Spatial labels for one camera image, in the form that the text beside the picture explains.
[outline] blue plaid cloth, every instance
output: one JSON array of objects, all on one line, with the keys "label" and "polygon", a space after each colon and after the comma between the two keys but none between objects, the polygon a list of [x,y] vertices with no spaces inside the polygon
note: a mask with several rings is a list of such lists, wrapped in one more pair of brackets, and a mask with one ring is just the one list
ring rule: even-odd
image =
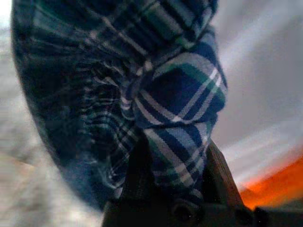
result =
[{"label": "blue plaid cloth", "polygon": [[[155,183],[201,203],[205,150],[227,92],[209,26],[216,8],[217,0],[14,0],[29,109],[83,198],[123,187],[146,136]],[[98,183],[104,189],[93,190]]]}]

